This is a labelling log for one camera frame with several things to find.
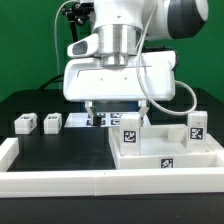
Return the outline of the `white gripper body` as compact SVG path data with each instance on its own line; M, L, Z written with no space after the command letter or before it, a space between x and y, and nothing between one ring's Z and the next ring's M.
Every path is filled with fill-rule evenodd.
M140 75L144 87L155 101L169 101L175 95L176 53L143 53ZM139 101L146 97L139 85L136 58L127 66L101 67L98 58L71 60L65 69L63 94L68 101Z

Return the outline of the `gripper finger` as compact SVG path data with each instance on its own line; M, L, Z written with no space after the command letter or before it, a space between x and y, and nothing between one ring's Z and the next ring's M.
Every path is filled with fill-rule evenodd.
M85 102L85 108L90 115L90 124L95 127L101 126L102 117L97 114L97 108L92 101Z
M140 100L138 102L139 114L141 116L141 124L144 124L144 117L149 110L149 106L146 100Z

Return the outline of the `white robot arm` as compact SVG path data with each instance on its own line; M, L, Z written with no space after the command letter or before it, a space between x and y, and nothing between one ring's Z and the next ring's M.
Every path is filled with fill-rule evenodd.
M208 0L80 0L91 35L70 44L63 94L83 101L90 124L99 126L95 101L137 101L140 112L175 96L177 54L143 51L146 40L195 36L208 19Z

